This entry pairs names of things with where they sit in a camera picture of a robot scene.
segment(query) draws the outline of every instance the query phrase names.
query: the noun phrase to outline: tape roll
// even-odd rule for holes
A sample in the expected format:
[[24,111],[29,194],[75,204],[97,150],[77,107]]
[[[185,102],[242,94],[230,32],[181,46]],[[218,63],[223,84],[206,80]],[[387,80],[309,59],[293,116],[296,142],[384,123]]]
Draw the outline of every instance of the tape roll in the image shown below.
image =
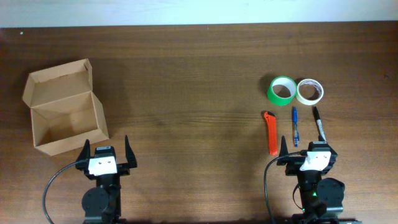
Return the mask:
[[[286,87],[290,92],[290,97],[284,98],[276,95],[276,93],[274,93],[274,90],[272,89],[272,87],[276,85],[282,85]],[[267,91],[267,96],[269,101],[271,101],[273,104],[278,106],[285,106],[293,100],[293,97],[296,95],[296,92],[297,92],[296,83],[289,77],[281,76],[274,78],[274,80],[271,82],[271,85]]]
[[[302,85],[314,86],[316,91],[318,92],[318,98],[316,100],[308,100],[308,99],[304,98],[300,94],[300,86],[302,86]],[[315,103],[318,103],[322,99],[322,97],[323,97],[323,87],[316,80],[312,80],[312,79],[308,78],[308,79],[304,79],[304,80],[302,80],[301,82],[298,83],[296,98],[302,104],[304,104],[304,105],[314,105]]]

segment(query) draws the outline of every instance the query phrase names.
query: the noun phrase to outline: box lid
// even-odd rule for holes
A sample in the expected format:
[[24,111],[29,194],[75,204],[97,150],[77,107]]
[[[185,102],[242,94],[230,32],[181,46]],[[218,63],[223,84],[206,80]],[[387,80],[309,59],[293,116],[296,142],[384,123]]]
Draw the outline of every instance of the box lid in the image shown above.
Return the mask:
[[83,59],[30,73],[22,99],[34,108],[92,90],[92,67]]

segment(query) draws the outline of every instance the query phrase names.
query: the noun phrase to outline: open cardboard box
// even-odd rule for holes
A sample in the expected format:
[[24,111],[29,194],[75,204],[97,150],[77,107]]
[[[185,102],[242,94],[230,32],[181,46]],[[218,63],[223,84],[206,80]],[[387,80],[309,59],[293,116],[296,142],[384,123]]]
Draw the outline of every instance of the open cardboard box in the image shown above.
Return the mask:
[[30,107],[34,147],[50,156],[109,139],[94,95],[88,59],[29,74],[22,99]]

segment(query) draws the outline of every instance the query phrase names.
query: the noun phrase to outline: wooden table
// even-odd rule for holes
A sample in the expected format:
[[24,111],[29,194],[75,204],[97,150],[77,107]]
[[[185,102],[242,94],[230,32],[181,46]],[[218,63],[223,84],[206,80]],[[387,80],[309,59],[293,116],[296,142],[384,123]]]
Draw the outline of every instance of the wooden table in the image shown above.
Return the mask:
[[[0,222],[45,223],[44,187],[81,150],[49,157],[33,148],[27,74],[89,58],[111,137],[92,148],[110,144],[125,162],[127,134],[139,164],[121,178],[128,220],[267,220],[262,181],[274,157],[260,112],[275,113],[279,144],[285,135],[291,151],[291,106],[300,149],[318,136],[310,106],[267,99],[270,80],[287,75],[325,89],[317,107],[338,153],[327,177],[346,184],[341,218],[395,223],[397,34],[397,22],[2,29]],[[300,213],[295,177],[273,166],[268,183],[275,216]],[[47,197],[54,222],[81,223],[81,198],[94,186],[75,169],[59,176]]]

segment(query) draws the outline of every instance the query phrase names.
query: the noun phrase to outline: marker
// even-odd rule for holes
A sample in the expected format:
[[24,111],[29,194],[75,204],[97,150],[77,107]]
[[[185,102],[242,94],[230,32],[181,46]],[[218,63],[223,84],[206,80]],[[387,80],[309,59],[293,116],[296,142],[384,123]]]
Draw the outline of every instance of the marker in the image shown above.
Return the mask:
[[296,107],[293,107],[293,126],[294,126],[294,130],[293,130],[293,137],[294,137],[294,147],[298,147],[299,146],[299,141],[300,141],[300,136],[299,136],[299,131],[297,130],[297,110]]
[[319,112],[316,106],[313,107],[313,115],[315,117],[315,121],[317,122],[319,134],[322,136],[323,140],[326,141],[325,132],[323,132],[321,117],[319,117]]

